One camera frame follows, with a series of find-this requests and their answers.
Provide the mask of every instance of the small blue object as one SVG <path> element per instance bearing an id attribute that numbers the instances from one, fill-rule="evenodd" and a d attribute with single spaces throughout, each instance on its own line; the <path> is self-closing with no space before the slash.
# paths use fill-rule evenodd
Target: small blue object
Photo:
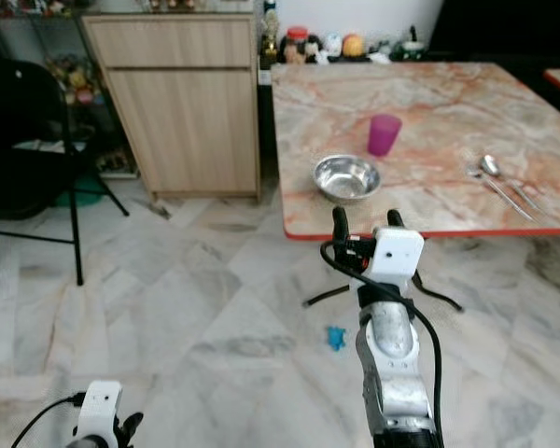
<path id="1" fill-rule="evenodd" d="M 338 327 L 328 327 L 328 344 L 336 352 L 338 352 L 341 348 L 346 347 L 346 343 L 344 343 L 345 332 L 345 329 L 339 329 Z"/>

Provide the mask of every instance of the wooden cabinet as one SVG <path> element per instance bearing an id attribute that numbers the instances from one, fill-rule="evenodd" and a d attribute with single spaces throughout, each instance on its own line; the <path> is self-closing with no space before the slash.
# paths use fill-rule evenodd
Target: wooden cabinet
<path id="1" fill-rule="evenodd" d="M 250 15 L 84 23 L 153 199 L 259 196 Z"/>

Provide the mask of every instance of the spoon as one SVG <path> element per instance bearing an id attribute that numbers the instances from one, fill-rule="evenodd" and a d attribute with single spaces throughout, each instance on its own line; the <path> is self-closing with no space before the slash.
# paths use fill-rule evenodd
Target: spoon
<path id="1" fill-rule="evenodd" d="M 514 201 L 513 198 L 511 198 L 508 194 L 506 194 L 506 192 L 503 189 L 501 189 L 496 182 L 494 182 L 489 177 L 485 177 L 478 168 L 474 166 L 468 167 L 467 175 L 470 175 L 471 177 L 475 177 L 476 179 L 479 179 L 482 182 L 486 183 L 493 191 L 495 191 L 499 195 L 500 198 L 502 198 L 509 205 L 511 205 L 512 208 L 514 208 L 514 210 L 516 210 L 519 213 L 519 215 L 521 215 L 522 217 L 528 219 L 529 221 L 535 220 L 531 215 L 529 215 L 525 210 L 523 210 L 521 206 Z"/>
<path id="2" fill-rule="evenodd" d="M 490 156 L 489 154 L 483 156 L 480 161 L 480 165 L 482 167 L 482 170 L 484 170 L 487 174 L 493 177 L 500 177 L 504 182 L 506 182 L 507 185 L 511 186 L 512 189 L 516 191 L 516 194 L 518 194 L 521 198 L 523 198 L 523 200 L 526 203 L 528 203 L 531 206 L 531 208 L 533 208 L 534 210 L 540 210 L 539 206 L 531 198 L 527 196 L 527 194 L 523 191 L 523 189 L 521 189 L 513 182 L 510 182 L 510 180 L 507 179 L 506 176 L 504 176 L 494 156 Z"/>

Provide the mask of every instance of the pink plastic cup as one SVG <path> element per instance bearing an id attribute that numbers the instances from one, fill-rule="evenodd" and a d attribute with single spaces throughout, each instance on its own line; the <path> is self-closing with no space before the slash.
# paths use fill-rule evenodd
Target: pink plastic cup
<path id="1" fill-rule="evenodd" d="M 380 114 L 371 118 L 370 141 L 367 150 L 374 156 L 385 156 L 399 136 L 402 120 L 393 115 Z"/>

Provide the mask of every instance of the metal bowl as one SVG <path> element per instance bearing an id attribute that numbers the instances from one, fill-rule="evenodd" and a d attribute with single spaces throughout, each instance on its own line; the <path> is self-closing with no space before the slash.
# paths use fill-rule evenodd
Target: metal bowl
<path id="1" fill-rule="evenodd" d="M 314 168 L 315 184 L 336 203 L 369 198 L 380 187 L 380 174 L 356 156 L 329 156 Z"/>

